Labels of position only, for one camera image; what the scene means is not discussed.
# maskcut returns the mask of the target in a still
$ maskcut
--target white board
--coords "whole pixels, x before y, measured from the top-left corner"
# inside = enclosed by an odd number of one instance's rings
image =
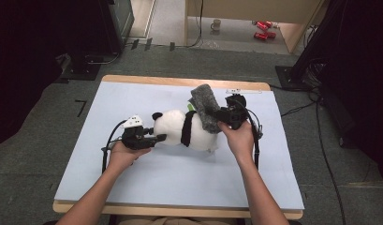
[[[100,149],[119,122],[138,114],[144,127],[151,128],[153,113],[174,109],[186,112],[194,88],[102,82],[54,199],[77,201],[95,183],[101,174]],[[226,106],[226,89],[213,91],[219,105]],[[282,209],[303,209],[273,92],[244,96],[247,108],[263,125],[259,171],[264,182]],[[114,138],[122,132],[118,129]],[[223,133],[218,134],[217,141],[219,148],[214,153],[158,143],[119,177],[107,202],[248,207],[239,167]]]

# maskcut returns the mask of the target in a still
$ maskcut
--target human arm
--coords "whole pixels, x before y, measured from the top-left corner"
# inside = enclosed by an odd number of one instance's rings
[[[150,148],[131,150],[117,142],[111,150],[106,171],[56,224],[97,224],[116,179],[134,160],[150,151]]]
[[[251,125],[245,121],[237,130],[232,130],[222,122],[219,122],[218,126],[227,136],[228,146],[241,169],[252,223],[256,225],[288,224],[253,161],[254,141]]]

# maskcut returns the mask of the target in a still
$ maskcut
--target black cable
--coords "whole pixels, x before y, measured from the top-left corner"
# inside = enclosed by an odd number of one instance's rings
[[[192,48],[192,47],[195,47],[196,45],[198,45],[198,43],[202,40],[202,13],[203,13],[203,0],[202,0],[201,5],[200,5],[199,24],[197,21],[197,27],[199,28],[199,36],[198,36],[197,40],[192,45],[177,46],[177,48]],[[131,46],[131,45],[133,45],[133,42],[126,44],[125,47]],[[150,46],[152,46],[152,47],[168,47],[167,45],[156,45],[156,44],[150,44]]]
[[[112,139],[112,136],[114,135],[116,129],[122,125],[124,122],[126,122],[126,120],[124,121],[121,121],[117,126],[115,126],[115,129],[112,131],[110,137],[109,137],[109,140],[107,141],[107,144],[106,144],[106,147],[105,148],[102,148],[101,150],[103,150],[103,166],[102,166],[102,169],[101,169],[101,173],[103,173],[104,171],[106,171],[106,167],[107,167],[107,157],[108,157],[108,151],[110,150],[109,149],[109,145],[110,143],[112,143],[111,139]]]
[[[115,57],[113,59],[111,59],[110,61],[107,61],[107,62],[100,62],[100,63],[91,63],[91,62],[87,62],[87,64],[89,65],[107,65],[107,64],[110,64],[112,63],[113,61],[115,61],[119,56],[119,53],[117,53],[115,55]]]
[[[298,112],[298,111],[300,111],[300,110],[302,110],[302,109],[304,109],[304,108],[307,108],[307,107],[309,107],[309,106],[312,106],[312,105],[314,105],[314,104],[315,104],[315,102],[313,101],[313,102],[311,102],[311,103],[308,103],[307,105],[300,106],[300,107],[297,107],[297,108],[295,108],[295,109],[289,110],[289,111],[287,111],[287,112],[281,114],[281,117],[284,117],[284,116],[289,115],[289,114],[292,114],[292,113],[296,113],[296,112]]]
[[[312,89],[314,89],[315,87],[311,87],[311,89],[287,89],[287,88],[283,88],[283,87],[280,87],[280,86],[276,86],[276,85],[273,85],[273,84],[269,84],[269,86],[271,88],[275,88],[275,89],[279,89],[279,90],[283,90],[283,91],[289,91],[289,92],[309,92],[311,91]]]
[[[319,74],[320,70],[321,68],[317,68],[317,64],[308,65],[307,70],[305,72],[306,77],[303,79],[304,82],[308,83],[308,85],[313,86],[314,88],[321,86],[321,82],[317,78],[317,75]]]
[[[202,39],[202,13],[203,13],[203,0],[202,0],[201,5],[200,5],[200,13],[199,13],[199,24],[200,24],[199,36],[198,36],[198,38],[194,44],[192,44],[190,46],[185,46],[186,48],[192,48],[192,47],[196,46],[200,42],[200,40]]]
[[[312,29],[312,30],[311,30],[310,34],[308,35],[308,38],[305,40],[305,38],[306,38],[306,32],[305,32],[304,37],[302,39],[302,45],[304,48],[306,48],[308,46],[308,43],[310,42],[311,37],[315,34],[315,32],[317,30],[317,25],[310,26],[310,29]]]
[[[65,53],[56,56],[54,59],[55,59],[56,61],[59,61],[59,60],[60,60],[60,63],[59,63],[60,67],[61,67],[61,66],[64,64],[64,62],[67,60],[67,58],[66,58],[66,54],[65,54]]]
[[[110,143],[115,143],[115,142],[118,142],[118,140],[112,140],[112,141],[110,141]]]
[[[343,26],[343,20],[344,20],[344,17],[346,15],[346,6],[347,5],[348,5],[348,0],[346,0],[346,3],[344,4],[343,13],[341,15],[339,35],[337,37],[337,47],[340,45],[341,30],[342,30],[342,26]]]
[[[321,132],[321,129],[320,129],[320,122],[319,122],[318,108],[319,108],[319,103],[317,102],[317,107],[316,107],[316,114],[317,114],[317,132],[318,132],[318,135],[319,135],[320,148],[321,148],[321,150],[322,150],[322,155],[323,155],[323,157],[325,158],[326,167],[328,168],[329,174],[331,175],[331,181],[332,181],[332,183],[333,183],[333,185],[334,185],[334,190],[336,191],[337,200],[338,200],[339,205],[340,205],[340,211],[341,211],[341,217],[342,217],[342,220],[343,220],[343,224],[346,225],[346,216],[345,216],[345,213],[344,213],[344,208],[343,208],[343,203],[342,203],[342,201],[341,201],[340,192],[339,192],[339,189],[338,189],[338,187],[337,187],[336,181],[335,181],[335,179],[334,179],[333,172],[331,171],[331,166],[329,165],[329,161],[328,161],[328,158],[327,158],[327,156],[326,156],[325,149],[324,149],[324,147],[323,147],[322,132]]]
[[[243,110],[246,112],[247,117],[248,117],[248,119],[250,121],[250,125],[252,126],[253,140],[254,140],[254,143],[255,143],[255,166],[256,166],[256,169],[258,169],[258,158],[260,156],[260,148],[258,146],[258,139],[259,139],[258,132],[260,132],[260,129],[261,129],[262,125],[258,121],[258,129],[257,129],[256,125],[255,125],[255,122],[252,119],[252,116],[250,116],[249,112],[251,112],[251,111],[246,109],[246,107],[244,107],[244,105],[241,102],[239,102],[238,100],[231,99],[231,101],[236,102],[238,105],[240,105],[243,108]]]
[[[311,97],[311,94],[315,94],[315,95],[317,95],[317,99],[313,99],[313,98]],[[309,93],[308,93],[308,98],[310,98],[311,101],[318,102],[319,99],[320,99],[320,94],[317,93],[317,92],[309,92]]]

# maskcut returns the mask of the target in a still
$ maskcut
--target wrist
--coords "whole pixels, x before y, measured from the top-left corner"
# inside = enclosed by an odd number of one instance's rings
[[[253,161],[252,156],[236,157],[236,159],[240,167],[255,165],[255,162]]]
[[[112,177],[114,179],[117,179],[124,170],[125,169],[123,169],[123,170],[121,169],[120,170],[120,169],[112,168],[109,165],[109,167],[107,167],[106,171],[104,171],[103,174],[106,174],[107,176],[110,176],[110,177]]]

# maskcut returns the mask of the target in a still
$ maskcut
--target red object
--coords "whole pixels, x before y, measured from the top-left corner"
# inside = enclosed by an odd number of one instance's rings
[[[272,23],[272,22],[264,22],[264,24],[265,24],[266,26],[268,26],[268,28],[273,27],[273,23]]]
[[[266,33],[264,33],[264,35],[266,35],[267,38],[272,38],[272,39],[274,39],[276,37],[276,33],[274,33],[274,32],[266,32]]]
[[[266,40],[267,39],[267,35],[266,34],[260,34],[259,32],[256,32],[255,33],[255,38],[257,39],[260,39],[260,40]]]
[[[264,22],[257,22],[256,26],[258,28],[260,28],[261,30],[263,30],[263,31],[267,31],[268,30],[268,26]]]

